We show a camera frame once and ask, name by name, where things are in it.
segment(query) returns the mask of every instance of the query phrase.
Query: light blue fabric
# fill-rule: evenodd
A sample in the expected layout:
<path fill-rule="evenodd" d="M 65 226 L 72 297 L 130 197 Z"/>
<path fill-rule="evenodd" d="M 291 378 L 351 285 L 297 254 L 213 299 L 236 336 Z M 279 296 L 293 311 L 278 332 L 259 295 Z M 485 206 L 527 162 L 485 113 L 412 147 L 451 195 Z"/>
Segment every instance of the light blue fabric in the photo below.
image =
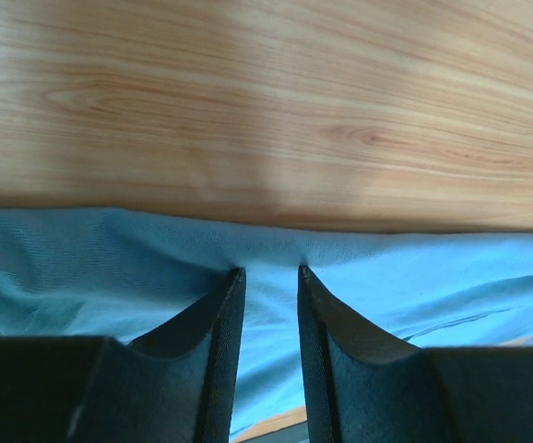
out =
<path fill-rule="evenodd" d="M 0 210 L 0 334 L 130 341 L 247 272 L 231 430 L 303 404 L 297 266 L 421 346 L 533 335 L 533 234 L 310 233 L 126 210 Z"/>

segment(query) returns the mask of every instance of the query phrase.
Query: wood grain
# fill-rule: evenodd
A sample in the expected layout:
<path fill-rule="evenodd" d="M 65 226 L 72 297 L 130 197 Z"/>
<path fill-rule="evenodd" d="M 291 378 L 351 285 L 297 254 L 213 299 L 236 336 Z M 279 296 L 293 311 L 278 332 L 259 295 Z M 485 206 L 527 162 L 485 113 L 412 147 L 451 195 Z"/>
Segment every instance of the wood grain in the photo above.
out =
<path fill-rule="evenodd" d="M 0 207 L 533 231 L 533 0 L 0 0 Z"/>

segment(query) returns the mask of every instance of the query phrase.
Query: wooden table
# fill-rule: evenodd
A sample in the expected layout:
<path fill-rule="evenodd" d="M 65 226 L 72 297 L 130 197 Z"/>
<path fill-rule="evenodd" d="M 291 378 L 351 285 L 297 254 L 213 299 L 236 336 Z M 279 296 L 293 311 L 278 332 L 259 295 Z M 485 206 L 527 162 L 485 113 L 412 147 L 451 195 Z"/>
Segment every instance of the wooden table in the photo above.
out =
<path fill-rule="evenodd" d="M 533 231 L 533 0 L 0 0 L 0 207 Z"/>

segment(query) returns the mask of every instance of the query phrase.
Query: wooden surface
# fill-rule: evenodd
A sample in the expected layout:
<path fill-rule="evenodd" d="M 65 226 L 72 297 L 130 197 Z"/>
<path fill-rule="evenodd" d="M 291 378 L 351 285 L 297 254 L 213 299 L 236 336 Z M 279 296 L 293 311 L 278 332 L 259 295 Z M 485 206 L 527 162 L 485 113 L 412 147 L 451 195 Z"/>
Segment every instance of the wooden surface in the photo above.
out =
<path fill-rule="evenodd" d="M 533 0 L 0 0 L 0 206 L 533 231 Z"/>
<path fill-rule="evenodd" d="M 257 423 L 241 436 L 233 440 L 233 443 L 241 443 L 250 438 L 263 436 L 264 434 L 279 431 L 284 427 L 297 425 L 298 423 L 305 421 L 307 421 L 307 412 L 305 411 L 305 406 L 302 406 L 301 408 L 275 415 L 268 420 Z"/>

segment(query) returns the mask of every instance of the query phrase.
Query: blue cloth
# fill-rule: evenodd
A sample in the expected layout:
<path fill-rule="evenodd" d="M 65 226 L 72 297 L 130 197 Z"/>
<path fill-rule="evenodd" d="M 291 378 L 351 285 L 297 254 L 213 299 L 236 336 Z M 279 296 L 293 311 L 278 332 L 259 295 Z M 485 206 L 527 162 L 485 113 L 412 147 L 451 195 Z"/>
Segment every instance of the blue cloth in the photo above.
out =
<path fill-rule="evenodd" d="M 420 346 L 533 335 L 533 234 L 311 233 L 126 210 L 0 210 L 0 334 L 157 327 L 247 272 L 231 431 L 303 404 L 297 266 Z"/>

